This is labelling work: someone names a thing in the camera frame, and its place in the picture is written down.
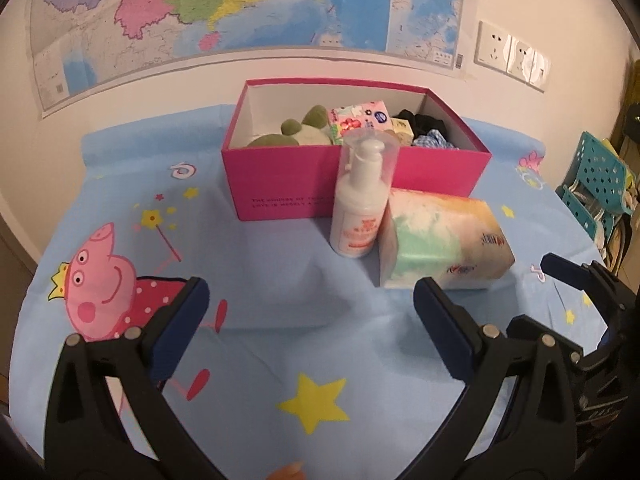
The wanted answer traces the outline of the blue gingham scrunchie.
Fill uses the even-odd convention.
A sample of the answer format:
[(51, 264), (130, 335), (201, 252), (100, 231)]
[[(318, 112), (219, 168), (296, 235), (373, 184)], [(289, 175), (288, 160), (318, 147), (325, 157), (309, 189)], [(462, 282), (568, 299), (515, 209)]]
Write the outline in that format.
[(457, 147), (445, 139), (438, 129), (431, 129), (427, 133), (416, 136), (412, 146), (418, 148), (438, 148), (439, 150), (456, 150)]

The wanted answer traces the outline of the small floral tissue packet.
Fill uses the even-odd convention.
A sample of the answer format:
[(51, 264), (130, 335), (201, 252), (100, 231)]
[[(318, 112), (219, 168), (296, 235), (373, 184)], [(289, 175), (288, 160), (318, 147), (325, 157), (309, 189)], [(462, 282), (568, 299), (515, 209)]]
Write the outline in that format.
[(329, 126), (332, 142), (340, 145), (350, 130), (375, 129), (392, 131), (390, 114), (383, 101), (369, 101), (329, 110)]

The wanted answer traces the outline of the green frog plush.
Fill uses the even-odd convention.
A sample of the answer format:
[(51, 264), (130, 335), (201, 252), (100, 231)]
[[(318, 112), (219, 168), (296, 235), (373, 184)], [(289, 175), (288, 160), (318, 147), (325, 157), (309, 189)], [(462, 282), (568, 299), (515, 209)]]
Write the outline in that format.
[(298, 122), (288, 118), (280, 125), (279, 133), (258, 136), (247, 144), (249, 148), (282, 148), (282, 146), (332, 145), (329, 113), (322, 105), (311, 107)]

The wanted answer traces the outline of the teal perforated plastic chair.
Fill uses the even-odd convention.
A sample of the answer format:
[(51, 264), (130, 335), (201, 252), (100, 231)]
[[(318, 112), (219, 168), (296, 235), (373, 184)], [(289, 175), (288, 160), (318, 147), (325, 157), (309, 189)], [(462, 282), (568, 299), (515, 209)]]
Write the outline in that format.
[(603, 141), (584, 131), (563, 183), (561, 202), (589, 237), (604, 245), (624, 214), (632, 214), (627, 166)]

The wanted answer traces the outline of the pastel tissue pack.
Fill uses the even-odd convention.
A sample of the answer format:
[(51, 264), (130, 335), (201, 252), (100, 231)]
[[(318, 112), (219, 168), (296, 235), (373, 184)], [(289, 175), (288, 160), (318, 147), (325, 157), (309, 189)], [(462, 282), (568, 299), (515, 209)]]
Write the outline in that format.
[(483, 289), (515, 261), (488, 203), (393, 188), (378, 230), (380, 285), (412, 289), (432, 278), (442, 289)]

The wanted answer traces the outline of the blue cartoon pig tablecloth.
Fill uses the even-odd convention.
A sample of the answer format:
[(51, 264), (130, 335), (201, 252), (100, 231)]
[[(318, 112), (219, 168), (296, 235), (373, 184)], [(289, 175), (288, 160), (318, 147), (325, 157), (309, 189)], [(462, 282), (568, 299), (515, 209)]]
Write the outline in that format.
[(462, 390), (408, 290), (378, 286), (378, 257), (337, 255), (322, 219), (242, 222), (221, 160), (227, 105), (82, 139), (86, 176), (23, 302), (9, 412), (43, 448), (55, 365), (72, 332), (53, 274), (100, 226), (137, 274), (204, 278), (206, 317), (164, 396), (231, 479), (302, 462), (311, 479), (393, 479)]

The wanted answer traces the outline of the white pump lotion bottle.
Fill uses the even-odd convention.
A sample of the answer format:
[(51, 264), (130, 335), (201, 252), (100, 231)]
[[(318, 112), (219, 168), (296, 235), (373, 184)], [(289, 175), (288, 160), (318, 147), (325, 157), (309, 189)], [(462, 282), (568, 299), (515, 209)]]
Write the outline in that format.
[(360, 258), (372, 250), (399, 149), (398, 140), (388, 131), (357, 129), (343, 136), (330, 231), (334, 252)]

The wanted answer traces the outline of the white wall socket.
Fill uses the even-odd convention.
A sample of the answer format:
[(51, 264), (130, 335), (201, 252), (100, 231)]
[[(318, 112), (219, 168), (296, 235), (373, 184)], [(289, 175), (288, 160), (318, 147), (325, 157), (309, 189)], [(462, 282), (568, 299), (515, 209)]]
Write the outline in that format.
[(512, 36), (502, 28), (485, 21), (478, 23), (474, 62), (505, 73), (508, 68)]
[(551, 61), (526, 41), (513, 37), (506, 73), (530, 88), (545, 92), (551, 73)]

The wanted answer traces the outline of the colourful wall map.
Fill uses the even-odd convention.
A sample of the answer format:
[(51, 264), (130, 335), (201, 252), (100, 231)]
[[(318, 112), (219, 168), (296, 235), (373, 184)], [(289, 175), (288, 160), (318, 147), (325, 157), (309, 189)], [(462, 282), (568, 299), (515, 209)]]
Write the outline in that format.
[(32, 0), (40, 104), (155, 66), (237, 50), (365, 50), (458, 64), (463, 0)]

